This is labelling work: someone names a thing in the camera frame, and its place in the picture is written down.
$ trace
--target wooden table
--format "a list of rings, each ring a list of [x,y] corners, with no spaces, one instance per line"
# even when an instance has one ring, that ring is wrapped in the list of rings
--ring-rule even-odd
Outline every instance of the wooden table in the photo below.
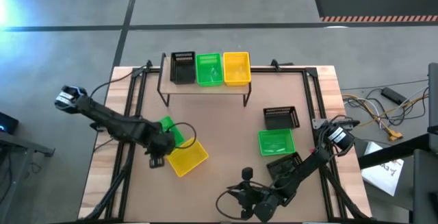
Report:
[[[322,97],[324,100],[324,106],[326,109],[326,115],[328,119],[338,114],[345,114],[344,104],[342,102],[341,92],[339,89],[339,84],[337,82],[334,66],[313,66],[313,67],[316,67],[318,69],[320,88],[322,91]],[[132,67],[116,67],[114,69],[112,79],[118,79],[126,75],[127,73],[130,73],[131,70]],[[106,106],[117,112],[123,113],[125,109],[128,87],[129,87],[129,78],[124,79],[120,82],[112,83],[109,86],[107,100],[105,102]],[[134,96],[133,98],[133,102],[134,102],[133,107],[135,107],[135,101],[136,101],[136,96]],[[318,110],[317,110],[318,105],[316,103],[315,98],[313,98],[313,105],[318,114]],[[99,134],[96,140],[96,146],[99,146],[100,144],[107,141],[108,139],[109,136],[107,134]],[[111,182],[112,169],[114,166],[114,159],[116,155],[116,148],[117,148],[117,142],[111,142],[110,144],[101,147],[96,153],[94,153],[90,166],[90,172],[88,175],[86,188],[83,194],[83,201],[79,211],[79,217],[84,217],[87,214],[89,214],[92,211],[92,209],[95,207],[95,205],[101,200],[101,197],[105,194],[106,190],[108,189]],[[353,202],[359,207],[359,209],[366,215],[371,216],[371,211],[368,204],[368,198],[363,185],[361,172],[359,169],[359,164],[357,162],[357,157],[354,148],[344,157],[336,158],[336,163],[337,163],[342,187],[345,189],[345,191],[353,200]],[[337,216],[337,204],[336,204],[336,198],[333,189],[331,189],[331,199],[333,203],[333,208],[335,210],[335,216]],[[114,209],[115,209],[115,213],[117,213],[116,210],[118,209],[118,201],[116,201]]]

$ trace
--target green bin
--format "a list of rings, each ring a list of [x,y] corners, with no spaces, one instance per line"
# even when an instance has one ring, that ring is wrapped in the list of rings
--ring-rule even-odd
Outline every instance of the green bin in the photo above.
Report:
[[[200,86],[218,86],[224,81],[219,53],[196,56],[196,80]]]
[[[166,116],[166,117],[162,118],[159,122],[163,126],[163,132],[165,132],[169,127],[171,127],[173,124],[175,124],[173,122],[173,120],[170,118],[170,116]],[[170,128],[170,131],[173,132],[173,134],[175,135],[175,146],[179,146],[180,144],[182,144],[185,141],[185,139],[184,139],[183,135],[181,134],[181,132],[179,131],[178,127],[174,126],[174,127]]]
[[[259,131],[260,154],[282,155],[295,152],[291,129],[275,129]]]

